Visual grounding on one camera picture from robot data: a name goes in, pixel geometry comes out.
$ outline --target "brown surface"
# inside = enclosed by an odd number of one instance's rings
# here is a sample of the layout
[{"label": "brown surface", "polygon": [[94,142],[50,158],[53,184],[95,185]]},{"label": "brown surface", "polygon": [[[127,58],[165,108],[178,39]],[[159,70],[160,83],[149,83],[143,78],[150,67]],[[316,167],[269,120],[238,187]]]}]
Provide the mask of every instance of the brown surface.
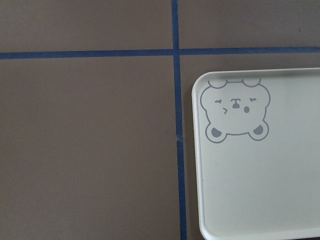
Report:
[{"label": "brown surface", "polygon": [[179,1],[180,48],[320,46],[318,0]]},{"label": "brown surface", "polygon": [[173,59],[0,61],[0,239],[178,240]]},{"label": "brown surface", "polygon": [[171,1],[3,0],[0,52],[171,49]]},{"label": "brown surface", "polygon": [[192,113],[192,87],[202,74],[213,71],[318,68],[320,53],[181,56],[184,162],[188,240],[203,240],[199,230],[197,180]]}]

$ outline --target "white tray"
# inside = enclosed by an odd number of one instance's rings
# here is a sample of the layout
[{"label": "white tray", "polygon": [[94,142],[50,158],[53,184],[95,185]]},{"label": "white tray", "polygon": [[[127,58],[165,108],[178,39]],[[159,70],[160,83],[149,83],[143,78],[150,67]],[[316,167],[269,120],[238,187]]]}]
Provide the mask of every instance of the white tray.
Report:
[{"label": "white tray", "polygon": [[207,240],[320,236],[320,68],[208,72],[192,90]]}]

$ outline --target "horizontal blue tape strip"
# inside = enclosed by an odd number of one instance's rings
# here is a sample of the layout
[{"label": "horizontal blue tape strip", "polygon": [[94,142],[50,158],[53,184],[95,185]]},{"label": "horizontal blue tape strip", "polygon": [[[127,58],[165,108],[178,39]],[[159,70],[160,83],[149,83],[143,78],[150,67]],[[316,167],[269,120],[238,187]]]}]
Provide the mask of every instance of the horizontal blue tape strip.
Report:
[{"label": "horizontal blue tape strip", "polygon": [[180,55],[320,53],[320,47],[187,48],[180,49],[179,53]]},{"label": "horizontal blue tape strip", "polygon": [[96,57],[138,57],[138,56],[172,56],[172,49],[143,50],[95,50],[95,51],[38,51],[38,52],[4,52],[0,59],[51,59],[51,58],[96,58]]}]

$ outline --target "blue line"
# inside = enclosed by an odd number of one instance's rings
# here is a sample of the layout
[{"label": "blue line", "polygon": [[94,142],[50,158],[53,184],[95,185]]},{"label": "blue line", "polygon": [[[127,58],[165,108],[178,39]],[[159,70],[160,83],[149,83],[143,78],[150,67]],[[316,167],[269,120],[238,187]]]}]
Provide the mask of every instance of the blue line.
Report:
[{"label": "blue line", "polygon": [[320,47],[242,47],[242,48],[188,48],[180,49],[180,55],[223,54],[295,54],[320,53]]},{"label": "blue line", "polygon": [[185,163],[184,163],[184,140],[183,140],[183,125],[182,125],[182,98],[181,98],[180,52],[179,52],[178,0],[171,0],[171,15],[172,15],[173,71],[174,71],[174,98],[175,98],[175,134],[178,137],[178,141],[176,143],[176,150],[177,150],[179,211],[180,211],[180,239],[187,240]]},{"label": "blue line", "polygon": [[38,51],[0,53],[1,59],[51,59],[51,58],[90,58],[90,57],[138,57],[172,56],[172,49],[143,50],[95,50],[95,51]]}]

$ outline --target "bear drawing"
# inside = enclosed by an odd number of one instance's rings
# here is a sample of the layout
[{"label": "bear drawing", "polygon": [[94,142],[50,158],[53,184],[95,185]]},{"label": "bear drawing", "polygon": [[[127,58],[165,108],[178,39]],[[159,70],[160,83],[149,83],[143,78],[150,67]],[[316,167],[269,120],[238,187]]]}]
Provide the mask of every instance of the bear drawing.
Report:
[{"label": "bear drawing", "polygon": [[208,121],[205,135],[209,141],[221,143],[228,135],[245,134],[260,141],[268,135],[265,117],[270,93],[260,82],[261,79],[208,81],[200,104]]}]

